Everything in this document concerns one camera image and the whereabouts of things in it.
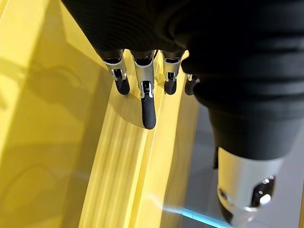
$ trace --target gray floor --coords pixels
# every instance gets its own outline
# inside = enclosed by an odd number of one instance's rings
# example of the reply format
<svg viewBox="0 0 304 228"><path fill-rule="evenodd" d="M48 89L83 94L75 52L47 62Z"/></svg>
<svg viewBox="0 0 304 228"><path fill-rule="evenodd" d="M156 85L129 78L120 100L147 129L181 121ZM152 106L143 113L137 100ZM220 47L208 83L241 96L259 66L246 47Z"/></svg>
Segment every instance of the gray floor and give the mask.
<svg viewBox="0 0 304 228"><path fill-rule="evenodd" d="M298 228L304 180L304 122L279 176L276 192L247 228ZM223 220L216 196L217 171L212 170L214 141L207 109L201 107L193 148L185 208ZM182 228L210 228L184 217Z"/></svg>

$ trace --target robotic arm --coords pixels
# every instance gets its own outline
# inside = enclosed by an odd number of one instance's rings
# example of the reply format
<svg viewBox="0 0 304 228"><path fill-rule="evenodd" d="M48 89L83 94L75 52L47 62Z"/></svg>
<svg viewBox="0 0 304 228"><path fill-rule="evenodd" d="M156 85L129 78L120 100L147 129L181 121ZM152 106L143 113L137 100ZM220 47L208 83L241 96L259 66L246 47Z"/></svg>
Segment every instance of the robotic arm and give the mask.
<svg viewBox="0 0 304 228"><path fill-rule="evenodd" d="M189 50L181 66L209 110L222 214L233 226L252 220L271 201L304 116L304 2L63 3L97 52L160 49L169 68L166 51ZM175 79L166 78L172 88Z"/></svg>

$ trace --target yellow edge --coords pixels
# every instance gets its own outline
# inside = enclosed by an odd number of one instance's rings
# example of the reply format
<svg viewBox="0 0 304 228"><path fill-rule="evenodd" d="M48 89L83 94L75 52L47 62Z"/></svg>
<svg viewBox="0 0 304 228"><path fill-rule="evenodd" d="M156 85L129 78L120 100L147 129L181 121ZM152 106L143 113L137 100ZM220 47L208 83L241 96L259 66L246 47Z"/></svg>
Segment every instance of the yellow edge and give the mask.
<svg viewBox="0 0 304 228"><path fill-rule="evenodd" d="M304 228L304 183L303 183L303 190L302 190L302 204L301 204L301 212L300 212L300 219L299 219L299 228Z"/></svg>

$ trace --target yellow surface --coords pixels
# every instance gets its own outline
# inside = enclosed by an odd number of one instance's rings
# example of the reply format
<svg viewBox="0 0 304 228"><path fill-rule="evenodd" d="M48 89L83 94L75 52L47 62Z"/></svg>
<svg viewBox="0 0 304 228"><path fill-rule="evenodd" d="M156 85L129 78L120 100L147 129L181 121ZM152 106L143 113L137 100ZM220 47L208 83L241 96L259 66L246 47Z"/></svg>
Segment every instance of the yellow surface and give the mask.
<svg viewBox="0 0 304 228"><path fill-rule="evenodd" d="M143 129L135 70L118 94L105 65L58 0L9 0L0 21L0 227L158 228L181 217L198 104L163 91Z"/></svg>
<svg viewBox="0 0 304 228"><path fill-rule="evenodd" d="M66 21L77 28L56 0L10 0L2 16L1 228L79 223L112 78Z"/></svg>

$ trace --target black rubber fingertip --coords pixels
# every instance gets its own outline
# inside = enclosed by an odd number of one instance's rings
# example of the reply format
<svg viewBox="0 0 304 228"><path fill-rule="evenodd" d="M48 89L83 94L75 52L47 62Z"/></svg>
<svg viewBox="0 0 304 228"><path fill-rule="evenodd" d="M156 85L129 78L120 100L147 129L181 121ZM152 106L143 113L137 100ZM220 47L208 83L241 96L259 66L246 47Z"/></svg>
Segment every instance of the black rubber fingertip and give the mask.
<svg viewBox="0 0 304 228"><path fill-rule="evenodd" d="M169 80L169 82L165 82L165 92L169 95L172 95L176 92L176 82Z"/></svg>
<svg viewBox="0 0 304 228"><path fill-rule="evenodd" d="M122 80L119 78L117 81L115 81L116 88L118 92L122 95L127 95L130 92L130 85L128 77L125 80Z"/></svg>
<svg viewBox="0 0 304 228"><path fill-rule="evenodd" d="M189 80L186 80L186 84L185 84L185 93L189 96L193 95L194 92L193 92L193 88L195 86L195 82L194 81L189 81Z"/></svg>
<svg viewBox="0 0 304 228"><path fill-rule="evenodd" d="M153 129L156 125L154 98L145 95L142 98L142 123L146 129Z"/></svg>

